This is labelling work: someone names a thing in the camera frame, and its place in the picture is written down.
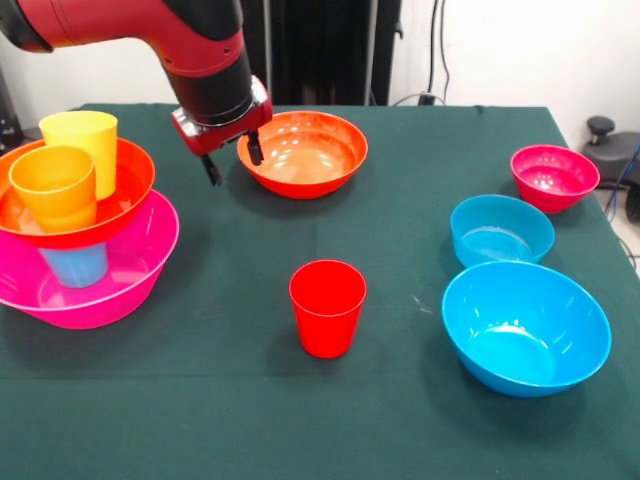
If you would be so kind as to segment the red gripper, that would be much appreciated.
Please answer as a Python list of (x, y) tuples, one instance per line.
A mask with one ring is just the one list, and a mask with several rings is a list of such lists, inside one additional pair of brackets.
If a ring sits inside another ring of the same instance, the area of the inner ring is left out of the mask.
[(249, 100), (249, 107), (239, 118), (220, 125), (198, 123), (182, 107), (171, 113), (174, 127), (188, 149), (194, 155), (201, 156), (201, 163), (214, 186), (223, 184), (223, 175), (209, 153), (238, 137), (247, 135), (247, 149), (253, 165), (260, 166), (264, 160), (257, 131), (272, 119), (273, 106), (266, 87), (255, 75), (251, 77)]

